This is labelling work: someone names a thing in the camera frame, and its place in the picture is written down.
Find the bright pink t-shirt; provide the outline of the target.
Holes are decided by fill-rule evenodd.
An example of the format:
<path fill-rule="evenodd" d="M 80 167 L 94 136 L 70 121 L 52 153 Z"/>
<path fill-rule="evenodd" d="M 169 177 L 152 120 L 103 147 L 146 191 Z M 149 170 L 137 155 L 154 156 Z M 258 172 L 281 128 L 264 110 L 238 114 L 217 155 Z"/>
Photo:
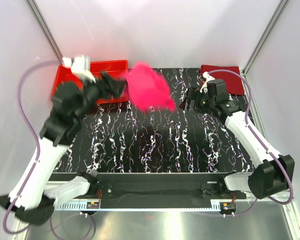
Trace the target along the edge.
<path fill-rule="evenodd" d="M 165 77 L 145 62 L 136 63 L 122 77 L 126 80 L 124 94 L 141 112 L 153 107 L 158 110 L 176 111 L 175 101 Z"/>

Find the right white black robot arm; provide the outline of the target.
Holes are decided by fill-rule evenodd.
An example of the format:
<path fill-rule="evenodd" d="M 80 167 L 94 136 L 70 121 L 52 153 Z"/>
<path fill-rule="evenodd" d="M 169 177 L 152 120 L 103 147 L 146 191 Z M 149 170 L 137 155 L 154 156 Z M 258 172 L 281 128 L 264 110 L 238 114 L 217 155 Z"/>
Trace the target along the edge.
<path fill-rule="evenodd" d="M 265 139 L 249 119 L 248 109 L 230 99 L 222 79 L 208 80 L 201 88 L 188 88 L 179 107 L 219 119 L 239 140 L 253 162 L 253 172 L 229 173 L 220 181 L 217 185 L 220 197 L 226 199 L 235 191 L 241 191 L 252 193 L 261 200 L 292 189 L 294 159 L 282 155 Z"/>

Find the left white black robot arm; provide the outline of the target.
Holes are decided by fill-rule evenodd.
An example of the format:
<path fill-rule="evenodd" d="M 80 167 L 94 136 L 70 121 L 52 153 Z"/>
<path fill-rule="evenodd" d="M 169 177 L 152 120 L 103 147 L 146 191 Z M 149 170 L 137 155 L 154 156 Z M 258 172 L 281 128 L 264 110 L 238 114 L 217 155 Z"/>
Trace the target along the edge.
<path fill-rule="evenodd" d="M 16 187 L 0 196 L 0 206 L 13 211 L 22 222 L 40 226 L 70 200 L 79 196 L 93 198 L 98 193 L 95 170 L 78 173 L 50 190 L 45 187 L 97 100 L 121 97 L 126 86 L 124 78 L 113 79 L 106 72 L 96 81 L 85 80 L 82 88 L 72 81 L 61 83 L 52 97 L 50 115 L 36 136 L 36 151 Z"/>

